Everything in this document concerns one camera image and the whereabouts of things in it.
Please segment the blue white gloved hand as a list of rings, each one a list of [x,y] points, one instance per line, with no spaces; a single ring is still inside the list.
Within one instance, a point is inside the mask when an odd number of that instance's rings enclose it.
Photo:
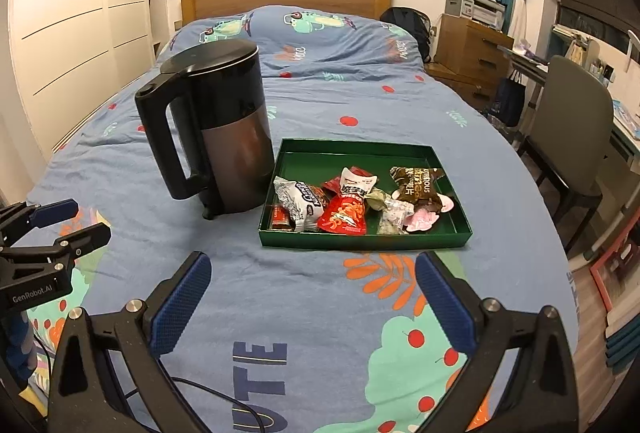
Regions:
[[[34,328],[25,312],[4,317],[1,323],[6,364],[18,382],[26,382],[37,368]]]

